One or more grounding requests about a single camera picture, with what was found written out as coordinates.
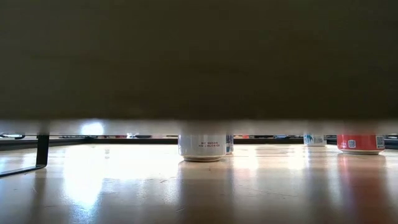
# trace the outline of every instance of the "wooden floor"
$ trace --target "wooden floor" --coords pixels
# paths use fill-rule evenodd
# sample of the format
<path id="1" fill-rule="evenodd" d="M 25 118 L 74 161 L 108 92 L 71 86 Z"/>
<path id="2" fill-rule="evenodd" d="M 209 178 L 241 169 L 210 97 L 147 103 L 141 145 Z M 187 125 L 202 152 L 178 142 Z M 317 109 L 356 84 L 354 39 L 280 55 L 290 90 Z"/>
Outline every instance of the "wooden floor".
<path id="1" fill-rule="evenodd" d="M 177 146 L 50 149 L 49 166 L 0 179 L 0 223 L 397 223 L 398 151 L 237 145 L 219 162 Z M 0 169 L 35 150 L 0 152 Z"/>

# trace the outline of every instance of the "dark wooden panel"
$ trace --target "dark wooden panel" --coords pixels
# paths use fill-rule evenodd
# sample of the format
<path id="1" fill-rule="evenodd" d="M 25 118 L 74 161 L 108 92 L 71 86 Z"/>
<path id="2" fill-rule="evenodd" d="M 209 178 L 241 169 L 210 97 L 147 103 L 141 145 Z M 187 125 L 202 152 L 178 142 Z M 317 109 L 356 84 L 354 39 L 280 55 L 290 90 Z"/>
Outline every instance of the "dark wooden panel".
<path id="1" fill-rule="evenodd" d="M 396 118 L 397 8 L 3 0 L 0 117 Z"/>

